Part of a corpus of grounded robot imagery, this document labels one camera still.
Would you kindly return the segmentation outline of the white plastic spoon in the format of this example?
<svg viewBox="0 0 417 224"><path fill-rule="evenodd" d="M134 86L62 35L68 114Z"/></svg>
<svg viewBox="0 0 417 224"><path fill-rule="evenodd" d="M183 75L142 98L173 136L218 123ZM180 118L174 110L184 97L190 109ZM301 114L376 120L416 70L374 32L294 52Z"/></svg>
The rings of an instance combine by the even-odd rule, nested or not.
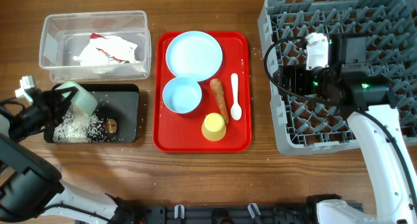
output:
<svg viewBox="0 0 417 224"><path fill-rule="evenodd" d="M240 120L242 117L242 108L238 103L238 75L231 74L231 87L233 93L233 105L231 106L231 116L234 120Z"/></svg>

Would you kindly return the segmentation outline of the yellow plastic cup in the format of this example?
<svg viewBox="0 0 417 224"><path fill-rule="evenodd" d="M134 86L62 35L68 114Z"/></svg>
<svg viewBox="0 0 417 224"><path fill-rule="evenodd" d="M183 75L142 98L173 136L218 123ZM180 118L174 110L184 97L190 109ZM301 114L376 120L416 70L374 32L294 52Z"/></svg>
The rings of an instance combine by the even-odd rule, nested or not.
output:
<svg viewBox="0 0 417 224"><path fill-rule="evenodd" d="M203 137L209 141L219 141L226 134L226 125L219 113L208 114L201 127Z"/></svg>

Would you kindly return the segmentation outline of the white paper waste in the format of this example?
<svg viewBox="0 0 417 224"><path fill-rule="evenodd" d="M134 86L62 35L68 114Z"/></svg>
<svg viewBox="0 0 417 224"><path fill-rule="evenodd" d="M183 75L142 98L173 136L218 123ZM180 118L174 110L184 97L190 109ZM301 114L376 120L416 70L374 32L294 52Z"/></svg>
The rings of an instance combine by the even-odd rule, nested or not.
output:
<svg viewBox="0 0 417 224"><path fill-rule="evenodd" d="M90 35L89 43L73 60L81 66L105 66L124 63L137 63L135 50L137 44L119 36Z"/></svg>

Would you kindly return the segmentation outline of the small light blue bowl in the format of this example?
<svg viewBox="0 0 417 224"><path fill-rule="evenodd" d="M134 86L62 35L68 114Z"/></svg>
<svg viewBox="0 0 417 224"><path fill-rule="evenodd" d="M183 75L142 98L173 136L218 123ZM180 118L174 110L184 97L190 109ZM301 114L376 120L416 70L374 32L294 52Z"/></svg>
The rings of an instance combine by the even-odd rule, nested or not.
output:
<svg viewBox="0 0 417 224"><path fill-rule="evenodd" d="M171 79L162 92L165 106L178 114L187 114L196 109L202 100L202 95L198 82L188 77Z"/></svg>

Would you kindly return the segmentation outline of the large light blue plate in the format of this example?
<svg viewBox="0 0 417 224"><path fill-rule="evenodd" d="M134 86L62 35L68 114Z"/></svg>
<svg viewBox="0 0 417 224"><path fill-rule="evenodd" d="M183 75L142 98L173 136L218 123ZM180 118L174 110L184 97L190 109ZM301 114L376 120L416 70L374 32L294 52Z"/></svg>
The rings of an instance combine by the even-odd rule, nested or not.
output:
<svg viewBox="0 0 417 224"><path fill-rule="evenodd" d="M222 61L220 43L201 31L188 31L176 36L165 53L166 65L175 77L187 77L196 82L212 78Z"/></svg>

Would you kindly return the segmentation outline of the orange carrot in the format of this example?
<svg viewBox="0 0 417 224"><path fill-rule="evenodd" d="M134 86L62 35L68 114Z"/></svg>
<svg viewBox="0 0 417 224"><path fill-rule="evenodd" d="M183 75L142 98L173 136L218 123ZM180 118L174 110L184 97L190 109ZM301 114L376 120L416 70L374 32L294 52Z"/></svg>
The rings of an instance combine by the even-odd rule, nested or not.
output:
<svg viewBox="0 0 417 224"><path fill-rule="evenodd" d="M210 88L220 110L220 115L223 117L226 124L229 123L229 115L225 104L224 92L222 83L219 79L214 78L210 81Z"/></svg>

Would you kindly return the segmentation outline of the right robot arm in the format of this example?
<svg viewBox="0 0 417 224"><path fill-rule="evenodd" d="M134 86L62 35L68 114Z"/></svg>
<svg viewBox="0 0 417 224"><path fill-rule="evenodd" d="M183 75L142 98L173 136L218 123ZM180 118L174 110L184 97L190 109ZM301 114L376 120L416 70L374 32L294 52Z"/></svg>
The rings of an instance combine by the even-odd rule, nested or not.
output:
<svg viewBox="0 0 417 224"><path fill-rule="evenodd" d="M297 40L306 63L284 66L271 81L285 94L337 107L354 134L371 179L377 218L340 199L316 202L317 223L415 223L416 171L400 129L395 93L384 76L372 76L364 35L311 33Z"/></svg>

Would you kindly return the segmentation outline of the green bowl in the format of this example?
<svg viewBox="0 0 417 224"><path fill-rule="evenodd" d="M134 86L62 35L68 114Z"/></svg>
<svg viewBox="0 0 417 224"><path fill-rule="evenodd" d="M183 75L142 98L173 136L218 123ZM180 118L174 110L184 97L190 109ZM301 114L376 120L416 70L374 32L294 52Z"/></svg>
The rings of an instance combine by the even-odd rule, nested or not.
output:
<svg viewBox="0 0 417 224"><path fill-rule="evenodd" d="M82 110L89 117L93 115L98 102L96 98L87 90L85 90L81 85L73 81L67 81L62 85L57 87L57 90L75 87L77 88L77 93L71 99L73 105L75 105L79 110Z"/></svg>

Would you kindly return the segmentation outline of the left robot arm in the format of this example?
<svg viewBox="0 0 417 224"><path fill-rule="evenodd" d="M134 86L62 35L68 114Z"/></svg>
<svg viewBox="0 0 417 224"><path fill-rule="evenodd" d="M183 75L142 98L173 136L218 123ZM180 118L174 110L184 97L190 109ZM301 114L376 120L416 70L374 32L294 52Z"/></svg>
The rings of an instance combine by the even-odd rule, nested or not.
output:
<svg viewBox="0 0 417 224"><path fill-rule="evenodd" d="M78 84L50 91L20 88L1 101L1 167L12 175L1 184L1 221L63 216L77 223L144 223L144 214L123 199L97 195L62 179L48 161L20 145L25 138L58 126L77 100L95 99Z"/></svg>

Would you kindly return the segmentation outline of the brown food scrap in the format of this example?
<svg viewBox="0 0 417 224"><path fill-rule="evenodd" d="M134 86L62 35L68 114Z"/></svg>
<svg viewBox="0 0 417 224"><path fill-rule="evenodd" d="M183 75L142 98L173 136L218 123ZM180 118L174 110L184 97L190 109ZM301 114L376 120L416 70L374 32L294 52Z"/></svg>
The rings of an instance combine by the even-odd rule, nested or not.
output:
<svg viewBox="0 0 417 224"><path fill-rule="evenodd" d="M107 119L104 123L104 129L107 134L113 135L117 133L117 122L114 119Z"/></svg>

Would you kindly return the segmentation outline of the white rice grains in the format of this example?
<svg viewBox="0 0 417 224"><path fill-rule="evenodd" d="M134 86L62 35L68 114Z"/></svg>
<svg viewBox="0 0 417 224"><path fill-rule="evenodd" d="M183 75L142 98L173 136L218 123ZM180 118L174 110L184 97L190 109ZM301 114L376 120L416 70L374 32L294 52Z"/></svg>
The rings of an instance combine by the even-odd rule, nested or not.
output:
<svg viewBox="0 0 417 224"><path fill-rule="evenodd" d="M78 106L71 105L63 122L53 132L55 143L97 143L106 138L104 120L95 113L91 116Z"/></svg>

